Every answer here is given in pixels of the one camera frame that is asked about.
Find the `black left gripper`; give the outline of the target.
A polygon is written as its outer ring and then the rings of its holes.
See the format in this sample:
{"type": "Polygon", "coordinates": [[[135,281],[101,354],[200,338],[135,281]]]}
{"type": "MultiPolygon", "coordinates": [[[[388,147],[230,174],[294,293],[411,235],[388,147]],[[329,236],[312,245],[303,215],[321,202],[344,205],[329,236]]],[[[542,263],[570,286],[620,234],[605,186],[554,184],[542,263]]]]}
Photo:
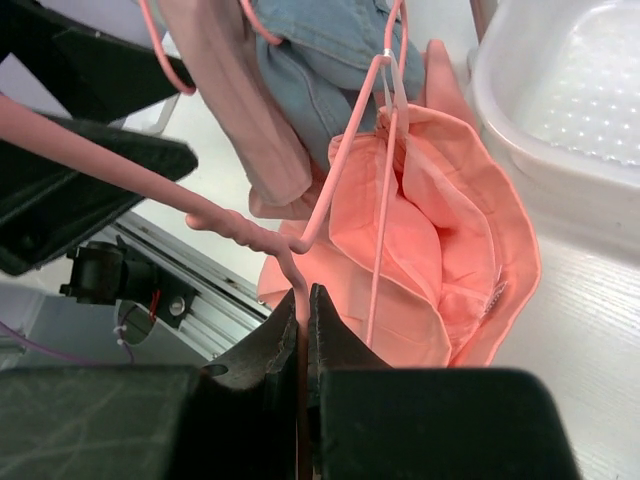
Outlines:
{"type": "MultiPolygon", "coordinates": [[[[1,3],[1,58],[14,55],[73,118],[110,123],[172,97],[151,48],[37,1],[1,3]]],[[[171,181],[198,167],[184,143],[49,115],[49,120],[171,181]]],[[[22,275],[66,254],[142,197],[1,143],[1,271],[22,275]]]]}

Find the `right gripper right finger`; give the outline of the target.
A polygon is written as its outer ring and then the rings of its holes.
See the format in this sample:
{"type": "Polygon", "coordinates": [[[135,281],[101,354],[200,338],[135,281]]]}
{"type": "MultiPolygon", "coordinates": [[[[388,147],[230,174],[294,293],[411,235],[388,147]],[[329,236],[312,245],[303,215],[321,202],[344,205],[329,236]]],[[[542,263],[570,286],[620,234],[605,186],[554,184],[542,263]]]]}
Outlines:
{"type": "Polygon", "coordinates": [[[503,368],[393,368],[314,285],[308,404],[324,479],[576,479],[555,402],[503,368]]]}

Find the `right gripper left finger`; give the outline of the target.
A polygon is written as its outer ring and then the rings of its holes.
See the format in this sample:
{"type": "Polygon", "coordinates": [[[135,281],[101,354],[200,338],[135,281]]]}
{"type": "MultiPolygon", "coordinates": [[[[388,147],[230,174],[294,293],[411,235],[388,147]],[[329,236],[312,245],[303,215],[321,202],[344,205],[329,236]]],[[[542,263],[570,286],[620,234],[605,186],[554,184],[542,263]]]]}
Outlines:
{"type": "Polygon", "coordinates": [[[296,347],[286,296],[202,367],[35,366],[1,375],[5,479],[292,479],[296,347]]]}

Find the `pink hanger holding skirt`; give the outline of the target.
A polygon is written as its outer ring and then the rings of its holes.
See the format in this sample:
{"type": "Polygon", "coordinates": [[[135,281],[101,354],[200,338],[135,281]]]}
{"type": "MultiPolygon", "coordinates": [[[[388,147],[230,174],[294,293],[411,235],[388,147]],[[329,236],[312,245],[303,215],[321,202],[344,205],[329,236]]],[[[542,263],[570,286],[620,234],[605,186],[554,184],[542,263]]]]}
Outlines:
{"type": "Polygon", "coordinates": [[[391,130],[405,132],[408,129],[408,102],[403,84],[408,41],[406,39],[401,41],[398,53],[392,50],[394,25],[397,21],[405,22],[406,20],[405,3],[394,2],[385,27],[384,50],[372,60],[335,161],[301,238],[283,236],[266,230],[239,213],[220,207],[63,128],[8,97],[1,99],[1,138],[48,160],[179,210],[186,214],[187,224],[195,230],[214,232],[253,251],[275,257],[283,275],[293,288],[295,315],[299,324],[298,342],[300,349],[305,350],[309,339],[309,289],[294,262],[294,257],[306,254],[317,237],[346,164],[376,77],[383,79],[386,107],[391,117],[391,130]]]}

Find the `salmon orange skirt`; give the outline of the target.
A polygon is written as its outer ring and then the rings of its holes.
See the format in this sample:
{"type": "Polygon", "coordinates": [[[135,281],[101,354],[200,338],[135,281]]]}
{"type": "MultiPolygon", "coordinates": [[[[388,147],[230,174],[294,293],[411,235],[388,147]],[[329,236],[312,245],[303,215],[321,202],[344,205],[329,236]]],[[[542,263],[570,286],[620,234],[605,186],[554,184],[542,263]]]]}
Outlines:
{"type": "Polygon", "coordinates": [[[445,45],[423,56],[409,129],[354,139],[330,212],[295,262],[395,367],[485,366],[540,279],[530,219],[478,135],[445,45]]]}

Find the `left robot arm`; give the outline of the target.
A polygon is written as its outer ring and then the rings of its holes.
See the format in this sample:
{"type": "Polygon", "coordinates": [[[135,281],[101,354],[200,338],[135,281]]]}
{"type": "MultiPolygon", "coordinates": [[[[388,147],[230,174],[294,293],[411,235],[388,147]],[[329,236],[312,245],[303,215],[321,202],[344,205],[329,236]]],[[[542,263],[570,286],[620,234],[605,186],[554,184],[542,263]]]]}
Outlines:
{"type": "MultiPolygon", "coordinates": [[[[198,164],[182,143],[123,131],[115,122],[176,94],[153,50],[113,37],[36,1],[1,5],[1,53],[16,57],[65,109],[67,129],[170,181],[198,164]]],[[[1,146],[1,276],[56,260],[72,263],[56,284],[80,303],[156,302],[167,277],[122,242],[97,232],[140,196],[11,143],[1,146]]]]}

